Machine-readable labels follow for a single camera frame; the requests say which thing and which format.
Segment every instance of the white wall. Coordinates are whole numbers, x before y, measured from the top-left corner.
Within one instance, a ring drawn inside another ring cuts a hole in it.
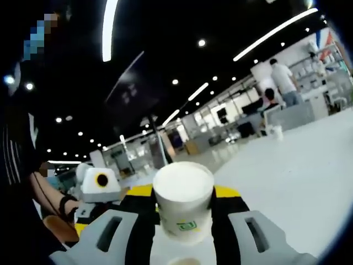
[[[321,38],[320,38],[319,49],[322,49],[326,46],[326,40],[328,38],[329,32],[330,32],[329,28],[324,28],[320,31]],[[307,36],[306,38],[298,41],[297,43],[293,44],[292,46],[279,52],[275,56],[270,57],[266,62],[269,62],[269,60],[271,58],[276,58],[278,60],[278,62],[285,64],[287,66],[290,66],[290,65],[296,63],[297,61],[305,59],[306,57],[309,56],[306,45],[310,41],[314,41],[315,43],[317,42],[316,33],[313,33],[310,36]]]
[[[324,28],[320,31],[319,36],[316,33],[313,33],[306,38],[298,41],[297,43],[293,44],[292,46],[284,49],[283,51],[279,52],[278,54],[271,56],[264,62],[260,62],[251,68],[251,72],[258,82],[259,87],[264,90],[268,87],[275,88],[275,84],[271,78],[272,67],[270,65],[271,58],[276,58],[279,63],[285,64],[287,66],[291,66],[294,63],[305,59],[309,56],[309,52],[307,49],[307,45],[310,41],[317,43],[317,38],[319,38],[319,49],[322,49],[326,46],[327,39],[330,33],[329,28]],[[277,94],[276,98],[281,101],[280,96]]]

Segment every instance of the cup lid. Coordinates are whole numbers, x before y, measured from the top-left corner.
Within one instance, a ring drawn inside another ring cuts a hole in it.
[[[175,162],[161,168],[153,180],[154,191],[174,202],[192,202],[213,190],[212,173],[193,162]]]

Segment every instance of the black sleeve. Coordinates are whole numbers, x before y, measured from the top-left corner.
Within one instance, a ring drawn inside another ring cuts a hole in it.
[[[31,135],[30,135],[30,126],[29,126],[29,117],[27,115],[26,129],[25,129],[25,146],[24,146],[24,163],[25,163],[25,176],[29,176],[33,172],[39,172],[41,164],[44,162],[44,159],[40,156],[40,153],[35,149]]]

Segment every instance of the person's arm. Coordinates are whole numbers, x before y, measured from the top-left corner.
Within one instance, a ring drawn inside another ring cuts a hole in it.
[[[59,212],[60,201],[64,197],[58,190],[54,189],[49,182],[39,173],[34,172],[30,175],[30,182],[33,187],[35,200],[47,210],[57,215]],[[65,214],[68,215],[73,208],[78,207],[80,202],[68,200],[65,204]]]

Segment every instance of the small white cup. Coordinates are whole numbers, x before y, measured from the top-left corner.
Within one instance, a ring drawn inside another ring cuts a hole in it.
[[[283,136],[283,131],[282,131],[281,125],[274,126],[272,128],[272,131],[273,131],[273,135],[274,135],[275,139],[277,139],[279,141],[283,140],[284,136]]]
[[[176,162],[161,168],[153,189],[164,233],[186,245],[195,245],[211,233],[208,205],[213,185],[212,173],[203,165]]]

